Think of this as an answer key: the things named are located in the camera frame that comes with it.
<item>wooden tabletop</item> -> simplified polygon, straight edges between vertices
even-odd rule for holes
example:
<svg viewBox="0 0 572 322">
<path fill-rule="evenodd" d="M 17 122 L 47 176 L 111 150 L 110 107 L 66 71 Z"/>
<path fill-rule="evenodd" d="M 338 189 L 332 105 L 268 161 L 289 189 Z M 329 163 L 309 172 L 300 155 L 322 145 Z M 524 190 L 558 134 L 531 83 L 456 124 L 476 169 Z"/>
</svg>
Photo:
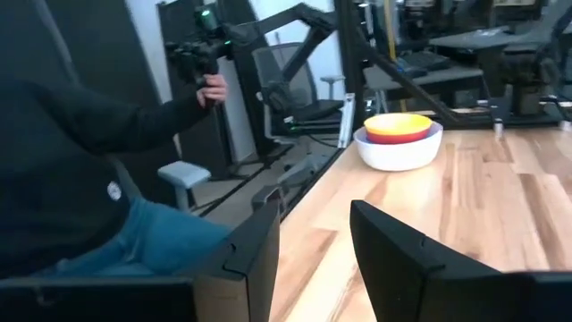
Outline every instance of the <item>wooden tabletop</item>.
<svg viewBox="0 0 572 322">
<path fill-rule="evenodd" d="M 349 231 L 364 199 L 502 271 L 572 268 L 572 134 L 446 131 L 428 166 L 386 173 L 350 146 L 282 223 L 271 321 L 375 321 Z"/>
</svg>

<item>bowl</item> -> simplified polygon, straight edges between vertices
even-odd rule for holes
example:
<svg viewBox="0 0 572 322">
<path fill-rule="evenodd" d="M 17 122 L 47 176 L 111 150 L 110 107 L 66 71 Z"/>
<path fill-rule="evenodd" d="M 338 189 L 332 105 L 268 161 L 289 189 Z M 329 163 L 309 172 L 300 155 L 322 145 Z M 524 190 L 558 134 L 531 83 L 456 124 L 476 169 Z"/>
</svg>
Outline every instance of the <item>bowl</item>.
<svg viewBox="0 0 572 322">
<path fill-rule="evenodd" d="M 373 169 L 383 171 L 413 170 L 430 164 L 439 151 L 443 127 L 433 122 L 424 139 L 403 144 L 376 144 L 368 141 L 366 128 L 354 133 L 357 152 Z"/>
<path fill-rule="evenodd" d="M 367 139 L 377 144 L 400 144 L 421 140 L 427 136 L 432 120 L 408 113 L 379 114 L 364 122 Z"/>
</svg>

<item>mesh chair back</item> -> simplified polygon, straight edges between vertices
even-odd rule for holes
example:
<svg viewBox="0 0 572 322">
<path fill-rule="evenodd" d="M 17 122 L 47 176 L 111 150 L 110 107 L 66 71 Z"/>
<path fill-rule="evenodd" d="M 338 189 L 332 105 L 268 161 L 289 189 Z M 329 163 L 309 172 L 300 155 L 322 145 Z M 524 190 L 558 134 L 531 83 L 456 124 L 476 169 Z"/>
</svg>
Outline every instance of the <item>mesh chair back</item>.
<svg viewBox="0 0 572 322">
<path fill-rule="evenodd" d="M 280 72 L 301 45 L 302 43 L 288 43 L 255 50 L 252 55 L 257 65 L 260 85 L 264 87 L 271 81 L 277 81 Z M 316 102 L 314 75 L 307 62 L 296 73 L 289 85 L 295 108 L 302 108 Z"/>
</svg>

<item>wall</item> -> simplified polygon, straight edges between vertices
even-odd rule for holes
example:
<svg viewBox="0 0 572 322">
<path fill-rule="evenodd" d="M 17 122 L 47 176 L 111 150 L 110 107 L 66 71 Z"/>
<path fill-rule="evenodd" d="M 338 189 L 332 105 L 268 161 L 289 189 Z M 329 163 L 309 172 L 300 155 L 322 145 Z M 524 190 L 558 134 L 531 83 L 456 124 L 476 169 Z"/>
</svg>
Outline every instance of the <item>wall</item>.
<svg viewBox="0 0 572 322">
<path fill-rule="evenodd" d="M 295 4 L 299 4 L 299 0 L 250 0 L 254 7 L 258 19 L 264 19 L 277 14 L 285 9 L 291 8 Z M 333 0 L 306 0 L 304 3 L 312 5 L 316 9 L 330 12 L 333 11 Z M 266 34 L 266 40 L 269 45 L 277 44 L 276 33 L 278 33 L 280 42 L 300 42 L 306 37 L 309 27 L 300 21 L 294 21 L 275 31 Z M 338 43 L 338 33 L 334 32 L 326 39 L 308 59 L 310 68 L 315 77 L 315 84 L 319 98 L 328 98 L 328 85 L 320 81 L 321 77 L 342 75 L 341 57 Z M 343 99 L 345 88 L 342 81 L 339 81 L 334 87 L 334 97 Z"/>
<path fill-rule="evenodd" d="M 169 76 L 164 57 L 163 37 L 161 35 L 156 4 L 160 2 L 169 4 L 173 1 L 174 0 L 126 0 L 130 8 L 131 18 L 145 50 L 149 67 L 153 73 L 159 97 L 164 102 L 172 99 L 172 93 L 169 85 Z M 234 63 L 221 58 L 219 64 L 220 72 L 229 85 L 225 112 L 227 115 L 227 126 L 230 132 L 232 157 L 235 162 L 239 162 L 254 153 L 254 140 L 244 107 L 239 81 L 234 69 Z"/>
</svg>

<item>yellow bowl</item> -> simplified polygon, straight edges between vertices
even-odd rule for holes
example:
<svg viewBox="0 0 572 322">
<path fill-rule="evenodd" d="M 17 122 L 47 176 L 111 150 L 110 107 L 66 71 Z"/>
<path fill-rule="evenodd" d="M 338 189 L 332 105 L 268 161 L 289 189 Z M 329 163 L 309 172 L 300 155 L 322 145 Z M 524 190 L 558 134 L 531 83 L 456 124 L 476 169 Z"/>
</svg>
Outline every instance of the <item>yellow bowl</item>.
<svg viewBox="0 0 572 322">
<path fill-rule="evenodd" d="M 408 135 L 427 131 L 433 121 L 423 115 L 409 113 L 379 114 L 364 122 L 366 131 L 373 135 Z"/>
</svg>

